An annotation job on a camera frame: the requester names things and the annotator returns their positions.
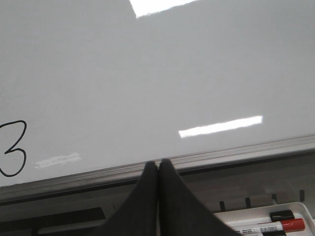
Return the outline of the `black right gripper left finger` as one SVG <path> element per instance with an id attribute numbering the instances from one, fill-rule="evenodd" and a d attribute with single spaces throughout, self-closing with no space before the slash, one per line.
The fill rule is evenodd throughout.
<path id="1" fill-rule="evenodd" d="M 155 236 L 157 227 L 158 168 L 145 164 L 135 188 L 120 208 L 102 224 L 94 236 Z"/>

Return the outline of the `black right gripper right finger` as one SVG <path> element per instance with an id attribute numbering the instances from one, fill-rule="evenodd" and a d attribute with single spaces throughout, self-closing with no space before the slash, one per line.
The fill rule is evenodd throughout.
<path id="1" fill-rule="evenodd" d="M 168 159 L 159 165 L 158 193 L 162 236 L 239 235 L 192 194 Z"/>

